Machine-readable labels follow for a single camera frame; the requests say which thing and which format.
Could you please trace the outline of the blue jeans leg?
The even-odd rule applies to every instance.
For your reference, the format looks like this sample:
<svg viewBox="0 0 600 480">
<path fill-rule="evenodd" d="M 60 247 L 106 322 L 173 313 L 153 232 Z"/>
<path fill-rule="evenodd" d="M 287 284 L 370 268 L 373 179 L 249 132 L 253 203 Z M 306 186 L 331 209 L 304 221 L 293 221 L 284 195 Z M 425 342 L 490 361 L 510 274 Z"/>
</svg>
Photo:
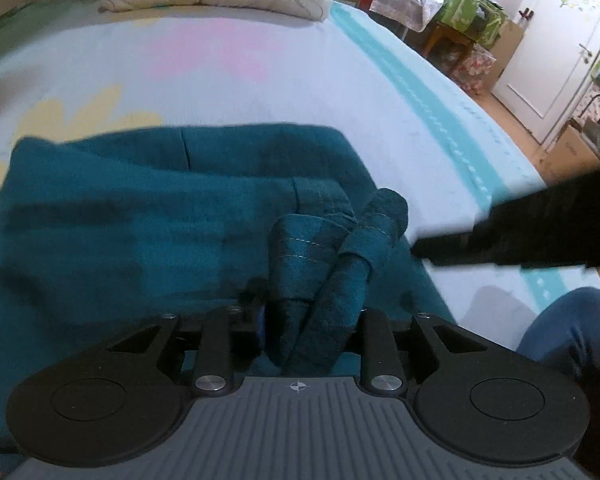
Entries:
<svg viewBox="0 0 600 480">
<path fill-rule="evenodd" d="M 600 383 L 600 289 L 581 287 L 550 304 L 516 351 L 584 386 Z"/>
</svg>

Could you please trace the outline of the wooden side table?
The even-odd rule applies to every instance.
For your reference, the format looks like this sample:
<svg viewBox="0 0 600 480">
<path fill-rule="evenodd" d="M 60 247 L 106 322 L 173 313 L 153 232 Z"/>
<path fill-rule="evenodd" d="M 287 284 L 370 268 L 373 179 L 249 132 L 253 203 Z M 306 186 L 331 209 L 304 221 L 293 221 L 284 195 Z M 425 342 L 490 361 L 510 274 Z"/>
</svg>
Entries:
<svg viewBox="0 0 600 480">
<path fill-rule="evenodd" d="M 474 50 L 475 41 L 455 28 L 436 21 L 432 25 L 429 37 L 426 44 L 422 47 L 420 54 L 430 62 L 430 54 L 437 49 L 439 44 L 457 48 L 458 55 L 454 64 L 450 65 L 444 71 L 445 75 L 451 75 L 471 55 L 472 50 Z"/>
</svg>

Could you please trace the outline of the cardboard box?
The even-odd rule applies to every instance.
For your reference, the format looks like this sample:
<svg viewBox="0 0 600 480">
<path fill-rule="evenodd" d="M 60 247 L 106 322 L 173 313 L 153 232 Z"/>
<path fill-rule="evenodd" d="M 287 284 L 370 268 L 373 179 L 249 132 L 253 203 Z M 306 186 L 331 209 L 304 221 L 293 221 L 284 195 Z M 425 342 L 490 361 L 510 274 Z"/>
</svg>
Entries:
<svg viewBox="0 0 600 480">
<path fill-rule="evenodd" d="M 600 169 L 600 155 L 584 140 L 582 131 L 570 120 L 557 141 L 541 159 L 538 171 L 546 184 L 553 184 Z"/>
</svg>

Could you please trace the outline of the green patterned storage box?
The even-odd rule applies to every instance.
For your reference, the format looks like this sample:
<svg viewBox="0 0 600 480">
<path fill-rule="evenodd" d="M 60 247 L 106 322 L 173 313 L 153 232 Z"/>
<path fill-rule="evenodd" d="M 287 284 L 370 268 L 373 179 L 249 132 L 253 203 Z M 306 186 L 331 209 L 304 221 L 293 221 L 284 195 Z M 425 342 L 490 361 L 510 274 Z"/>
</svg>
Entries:
<svg viewBox="0 0 600 480">
<path fill-rule="evenodd" d="M 508 16 L 492 0 L 443 0 L 434 20 L 491 49 Z"/>
</svg>

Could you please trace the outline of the floral light blue bedsheet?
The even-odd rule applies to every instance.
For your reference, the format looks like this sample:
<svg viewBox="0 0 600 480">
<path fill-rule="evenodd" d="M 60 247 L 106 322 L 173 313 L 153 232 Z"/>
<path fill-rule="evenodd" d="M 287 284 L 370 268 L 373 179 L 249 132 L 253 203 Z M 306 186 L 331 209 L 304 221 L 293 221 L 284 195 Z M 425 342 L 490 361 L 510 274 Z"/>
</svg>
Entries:
<svg viewBox="0 0 600 480">
<path fill-rule="evenodd" d="M 408 246 L 471 226 L 542 179 L 448 78 L 364 13 L 310 22 L 250 9 L 105 12 L 30 3 L 0 18 L 0 189 L 16 144 L 140 129 L 293 124 L 339 131 L 376 188 L 405 200 Z M 595 271 L 422 262 L 445 318 L 509 349 Z"/>
</svg>

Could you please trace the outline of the teal pants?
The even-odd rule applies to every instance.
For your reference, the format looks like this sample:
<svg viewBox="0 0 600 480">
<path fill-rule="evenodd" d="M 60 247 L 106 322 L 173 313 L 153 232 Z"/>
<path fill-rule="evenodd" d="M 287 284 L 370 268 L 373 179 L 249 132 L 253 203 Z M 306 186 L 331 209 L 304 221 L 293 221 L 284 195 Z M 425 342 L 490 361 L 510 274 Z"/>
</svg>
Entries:
<svg viewBox="0 0 600 480">
<path fill-rule="evenodd" d="M 337 130 L 293 124 L 140 129 L 15 146 L 0 189 L 0 463 L 24 378 L 163 313 L 237 304 L 253 375 L 351 374 L 363 308 L 450 310 Z"/>
</svg>

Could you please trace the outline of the white door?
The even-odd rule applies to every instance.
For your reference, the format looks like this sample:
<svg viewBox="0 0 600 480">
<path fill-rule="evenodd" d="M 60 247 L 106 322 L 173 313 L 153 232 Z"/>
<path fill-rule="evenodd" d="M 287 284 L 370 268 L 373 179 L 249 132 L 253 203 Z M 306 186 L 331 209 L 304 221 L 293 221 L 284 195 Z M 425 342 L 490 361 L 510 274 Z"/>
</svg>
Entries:
<svg viewBox="0 0 600 480">
<path fill-rule="evenodd" d="M 522 0 L 521 42 L 492 93 L 545 144 L 600 54 L 600 0 Z"/>
</svg>

